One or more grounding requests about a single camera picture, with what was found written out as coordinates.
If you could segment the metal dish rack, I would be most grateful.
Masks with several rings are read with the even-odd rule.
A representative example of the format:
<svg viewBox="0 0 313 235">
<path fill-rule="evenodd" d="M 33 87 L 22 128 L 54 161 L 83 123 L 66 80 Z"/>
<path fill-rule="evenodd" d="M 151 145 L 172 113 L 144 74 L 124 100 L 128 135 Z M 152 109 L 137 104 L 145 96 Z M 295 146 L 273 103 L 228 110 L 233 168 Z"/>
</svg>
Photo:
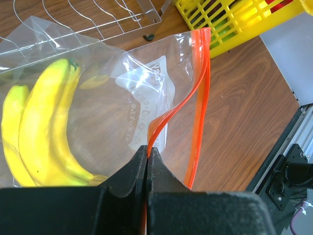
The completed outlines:
<svg viewBox="0 0 313 235">
<path fill-rule="evenodd" d="M 0 71 L 35 64 L 40 47 L 89 36 L 116 46 L 154 39 L 173 0 L 3 0 Z"/>
</svg>

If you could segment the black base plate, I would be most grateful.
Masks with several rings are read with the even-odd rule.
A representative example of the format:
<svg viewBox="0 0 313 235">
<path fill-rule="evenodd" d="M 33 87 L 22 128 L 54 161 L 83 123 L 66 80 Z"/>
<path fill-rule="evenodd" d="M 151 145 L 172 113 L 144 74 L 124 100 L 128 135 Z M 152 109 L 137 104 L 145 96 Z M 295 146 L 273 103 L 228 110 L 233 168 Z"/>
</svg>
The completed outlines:
<svg viewBox="0 0 313 235">
<path fill-rule="evenodd" d="M 278 235 L 288 228 L 296 210 L 300 208 L 305 199 L 308 199 L 308 190 L 310 190 L 306 188 L 290 188 L 286 182 L 282 168 L 291 155 L 306 157 L 309 162 L 308 156 L 305 155 L 300 145 L 293 144 L 286 155 L 281 154 L 278 156 L 256 190 L 256 194 L 267 205 Z"/>
</svg>

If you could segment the yellow plastic basket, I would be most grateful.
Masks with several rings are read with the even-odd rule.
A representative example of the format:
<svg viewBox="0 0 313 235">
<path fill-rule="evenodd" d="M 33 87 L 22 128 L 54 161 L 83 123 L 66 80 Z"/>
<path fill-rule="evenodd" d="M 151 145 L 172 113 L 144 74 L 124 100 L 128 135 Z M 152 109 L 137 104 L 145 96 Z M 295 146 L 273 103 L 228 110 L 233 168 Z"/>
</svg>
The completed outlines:
<svg viewBox="0 0 313 235">
<path fill-rule="evenodd" d="M 311 0 L 178 0 L 176 7 L 191 30 L 211 29 L 212 58 L 306 12 Z"/>
</svg>

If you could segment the yellow banana bunch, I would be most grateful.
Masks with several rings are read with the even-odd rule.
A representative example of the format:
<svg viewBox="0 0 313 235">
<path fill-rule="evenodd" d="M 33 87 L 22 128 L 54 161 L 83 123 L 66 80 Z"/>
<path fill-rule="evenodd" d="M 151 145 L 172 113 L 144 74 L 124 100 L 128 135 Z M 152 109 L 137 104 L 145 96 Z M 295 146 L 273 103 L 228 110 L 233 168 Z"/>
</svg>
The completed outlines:
<svg viewBox="0 0 313 235">
<path fill-rule="evenodd" d="M 5 96 L 3 152 L 20 186 L 97 186 L 106 180 L 85 170 L 68 145 L 68 113 L 79 77 L 77 63 L 59 59 L 41 73 L 32 89 L 18 84 Z"/>
</svg>

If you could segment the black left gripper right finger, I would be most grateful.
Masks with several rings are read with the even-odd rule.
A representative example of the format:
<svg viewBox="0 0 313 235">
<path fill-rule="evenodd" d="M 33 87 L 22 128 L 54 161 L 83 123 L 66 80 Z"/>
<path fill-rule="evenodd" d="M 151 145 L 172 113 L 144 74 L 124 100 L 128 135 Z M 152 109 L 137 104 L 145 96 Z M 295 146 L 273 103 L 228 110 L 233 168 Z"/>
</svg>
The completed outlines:
<svg viewBox="0 0 313 235">
<path fill-rule="evenodd" d="M 273 235 L 265 203 L 251 192 L 194 192 L 152 148 L 147 164 L 149 235 Z"/>
</svg>

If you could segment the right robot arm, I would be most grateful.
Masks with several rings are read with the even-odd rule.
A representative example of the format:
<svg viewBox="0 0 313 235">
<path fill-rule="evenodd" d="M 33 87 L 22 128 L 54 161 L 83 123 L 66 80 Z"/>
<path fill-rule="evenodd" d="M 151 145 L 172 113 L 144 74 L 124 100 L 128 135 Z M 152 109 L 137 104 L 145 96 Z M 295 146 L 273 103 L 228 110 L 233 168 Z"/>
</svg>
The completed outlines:
<svg viewBox="0 0 313 235">
<path fill-rule="evenodd" d="M 313 164 L 306 157 L 291 155 L 282 172 L 290 188 L 313 189 Z"/>
</svg>

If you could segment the clear orange zip bag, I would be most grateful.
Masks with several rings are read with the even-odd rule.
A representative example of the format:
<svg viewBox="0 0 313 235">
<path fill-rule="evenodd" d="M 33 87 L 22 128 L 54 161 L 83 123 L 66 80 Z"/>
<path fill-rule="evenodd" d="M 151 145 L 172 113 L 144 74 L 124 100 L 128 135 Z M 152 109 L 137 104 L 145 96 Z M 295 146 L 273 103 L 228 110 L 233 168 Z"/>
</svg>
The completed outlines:
<svg viewBox="0 0 313 235">
<path fill-rule="evenodd" d="M 0 72 L 0 121 L 11 87 L 32 89 L 54 61 L 68 59 L 80 77 L 68 113 L 67 141 L 88 172 L 106 179 L 143 145 L 157 148 L 188 188 L 195 179 L 210 89 L 210 28 L 174 34 L 126 51 L 96 38 L 40 47 L 35 64 Z M 0 134 L 0 186 L 23 188 L 12 176 Z"/>
</svg>

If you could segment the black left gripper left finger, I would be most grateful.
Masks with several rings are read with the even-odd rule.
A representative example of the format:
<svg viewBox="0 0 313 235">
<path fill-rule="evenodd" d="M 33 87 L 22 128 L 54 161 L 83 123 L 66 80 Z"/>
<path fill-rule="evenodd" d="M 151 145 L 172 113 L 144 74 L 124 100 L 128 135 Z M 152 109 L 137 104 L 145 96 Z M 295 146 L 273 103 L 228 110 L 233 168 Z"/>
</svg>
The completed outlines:
<svg viewBox="0 0 313 235">
<path fill-rule="evenodd" d="M 142 235 L 147 146 L 95 187 L 3 188 L 3 235 Z"/>
</svg>

